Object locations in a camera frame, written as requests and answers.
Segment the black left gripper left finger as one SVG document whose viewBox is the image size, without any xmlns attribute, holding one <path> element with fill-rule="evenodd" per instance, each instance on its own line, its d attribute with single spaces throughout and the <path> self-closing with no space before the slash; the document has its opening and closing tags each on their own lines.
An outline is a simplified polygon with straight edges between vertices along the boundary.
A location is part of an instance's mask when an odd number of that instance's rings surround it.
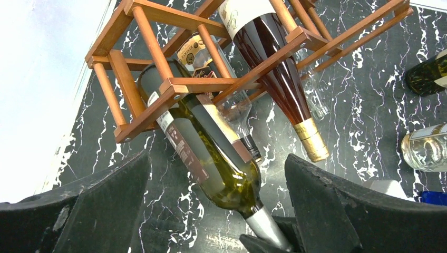
<svg viewBox="0 0 447 253">
<path fill-rule="evenodd" d="M 1 252 L 127 252 L 149 177 L 142 151 L 53 190 L 1 203 Z"/>
</svg>

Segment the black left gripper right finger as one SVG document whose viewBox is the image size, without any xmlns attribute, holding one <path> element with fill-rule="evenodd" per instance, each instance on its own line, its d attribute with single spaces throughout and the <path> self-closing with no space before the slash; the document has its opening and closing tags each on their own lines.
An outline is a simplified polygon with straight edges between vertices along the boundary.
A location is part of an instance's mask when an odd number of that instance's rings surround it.
<svg viewBox="0 0 447 253">
<path fill-rule="evenodd" d="M 371 190 L 290 154 L 293 217 L 274 217 L 292 252 L 446 252 L 446 207 Z"/>
</svg>

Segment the blue labelled plastic bottle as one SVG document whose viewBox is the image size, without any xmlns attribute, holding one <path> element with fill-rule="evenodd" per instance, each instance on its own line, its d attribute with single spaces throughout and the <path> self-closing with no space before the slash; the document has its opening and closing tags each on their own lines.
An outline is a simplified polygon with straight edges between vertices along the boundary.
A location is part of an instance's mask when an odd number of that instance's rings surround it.
<svg viewBox="0 0 447 253">
<path fill-rule="evenodd" d="M 420 194 L 420 202 L 432 205 L 446 206 L 446 192 L 438 191 L 422 191 Z"/>
</svg>

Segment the clear glass corked bottle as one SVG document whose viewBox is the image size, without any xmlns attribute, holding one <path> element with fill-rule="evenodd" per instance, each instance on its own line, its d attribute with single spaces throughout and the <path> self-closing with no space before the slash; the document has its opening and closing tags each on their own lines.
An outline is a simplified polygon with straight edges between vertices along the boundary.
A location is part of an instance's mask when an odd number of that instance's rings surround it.
<svg viewBox="0 0 447 253">
<path fill-rule="evenodd" d="M 401 142 L 405 162 L 423 172 L 446 172 L 446 123 L 407 134 Z"/>
</svg>

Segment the silver-capped dark wine bottle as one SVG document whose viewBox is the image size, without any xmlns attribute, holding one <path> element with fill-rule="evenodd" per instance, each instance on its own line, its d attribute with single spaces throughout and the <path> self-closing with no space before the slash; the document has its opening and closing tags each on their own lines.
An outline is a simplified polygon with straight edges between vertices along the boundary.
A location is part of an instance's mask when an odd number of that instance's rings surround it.
<svg viewBox="0 0 447 253">
<path fill-rule="evenodd" d="M 293 246 L 260 199 L 257 162 L 204 93 L 190 93 L 157 118 L 162 132 L 207 198 L 240 213 L 255 235 Z"/>
</svg>

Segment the dark green wine bottle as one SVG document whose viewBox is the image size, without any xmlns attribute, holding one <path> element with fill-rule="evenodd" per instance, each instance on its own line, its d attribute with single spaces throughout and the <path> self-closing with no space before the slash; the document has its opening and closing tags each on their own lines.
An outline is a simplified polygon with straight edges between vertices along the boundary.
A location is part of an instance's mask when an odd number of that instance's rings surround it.
<svg viewBox="0 0 447 253">
<path fill-rule="evenodd" d="M 407 87 L 419 96 L 446 90 L 446 50 L 410 68 L 404 74 Z"/>
</svg>

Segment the gold-capped red wine bottle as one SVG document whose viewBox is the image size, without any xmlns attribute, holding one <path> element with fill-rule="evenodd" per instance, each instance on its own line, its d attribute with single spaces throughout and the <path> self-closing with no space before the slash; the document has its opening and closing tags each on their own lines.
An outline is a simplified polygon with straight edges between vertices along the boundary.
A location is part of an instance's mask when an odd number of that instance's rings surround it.
<svg viewBox="0 0 447 253">
<path fill-rule="evenodd" d="M 286 32 L 270 1 L 224 1 L 218 9 L 227 32 L 251 69 L 286 45 Z M 309 110 L 292 56 L 259 79 L 281 108 L 312 162 L 329 152 Z"/>
</svg>

